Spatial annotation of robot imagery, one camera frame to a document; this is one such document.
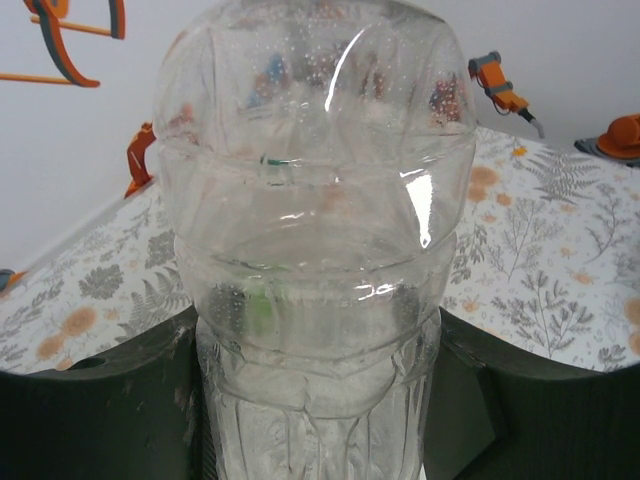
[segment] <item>floral tablecloth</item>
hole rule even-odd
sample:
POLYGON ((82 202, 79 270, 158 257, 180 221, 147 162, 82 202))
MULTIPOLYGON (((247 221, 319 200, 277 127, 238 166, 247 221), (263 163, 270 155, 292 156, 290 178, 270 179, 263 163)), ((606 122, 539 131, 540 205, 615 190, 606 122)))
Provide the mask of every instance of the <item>floral tablecloth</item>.
MULTIPOLYGON (((561 362, 640 361, 638 172, 480 129, 443 306, 561 362)), ((152 185, 0 297, 0 368, 68 368, 188 304, 152 185)))

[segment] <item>red object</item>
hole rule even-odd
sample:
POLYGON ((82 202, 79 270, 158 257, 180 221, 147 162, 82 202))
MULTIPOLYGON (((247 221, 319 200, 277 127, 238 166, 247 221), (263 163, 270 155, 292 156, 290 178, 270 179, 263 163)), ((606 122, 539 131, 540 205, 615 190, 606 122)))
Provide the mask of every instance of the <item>red object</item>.
POLYGON ((147 172, 145 165, 145 153, 147 148, 156 141, 153 133, 153 125, 149 122, 143 123, 142 127, 131 140, 127 149, 127 160, 129 162, 129 171, 133 180, 124 195, 124 198, 134 194, 145 185, 147 185, 153 177, 147 172))
POLYGON ((640 113, 611 122, 607 133, 598 138, 598 148, 621 160, 640 158, 640 113))

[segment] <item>leaf pattern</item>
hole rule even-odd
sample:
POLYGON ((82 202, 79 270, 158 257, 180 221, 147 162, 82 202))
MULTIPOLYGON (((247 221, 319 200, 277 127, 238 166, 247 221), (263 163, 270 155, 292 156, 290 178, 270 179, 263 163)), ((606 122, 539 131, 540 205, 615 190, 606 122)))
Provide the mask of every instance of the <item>leaf pattern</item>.
MULTIPOLYGON (((477 138, 480 183, 457 229, 443 307, 557 361, 602 371, 640 361, 637 170, 487 129, 477 138)), ((0 368, 68 365, 189 303, 153 185, 0 296, 0 368), (91 335, 39 359, 38 346, 83 307, 96 312, 91 335)))

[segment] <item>plastic bottle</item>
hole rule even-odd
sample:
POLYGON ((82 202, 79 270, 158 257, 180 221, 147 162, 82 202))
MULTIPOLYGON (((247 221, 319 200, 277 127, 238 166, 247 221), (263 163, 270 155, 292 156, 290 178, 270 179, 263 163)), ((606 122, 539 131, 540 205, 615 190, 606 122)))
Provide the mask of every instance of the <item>plastic bottle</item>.
POLYGON ((397 2, 223 0, 179 35, 154 130, 220 478, 418 478, 472 104, 397 2))

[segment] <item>white wall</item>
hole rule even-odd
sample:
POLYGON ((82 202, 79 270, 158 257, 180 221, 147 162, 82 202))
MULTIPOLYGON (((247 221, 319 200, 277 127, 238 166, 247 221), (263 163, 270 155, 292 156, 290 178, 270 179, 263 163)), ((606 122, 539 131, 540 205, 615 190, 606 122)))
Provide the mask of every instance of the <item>white wall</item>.
MULTIPOLYGON (((158 65, 215 0, 127 0, 127 38, 64 32, 98 89, 0 81, 0 268, 25 268, 121 198, 125 149, 149 118, 158 65)), ((448 20, 469 57, 497 49, 553 143, 593 136, 640 111, 640 1, 415 0, 448 20)), ((107 0, 71 0, 67 21, 108 25, 107 0)), ((0 73, 54 75, 21 1, 3 2, 0 73)), ((535 138, 476 90, 481 121, 535 138)))

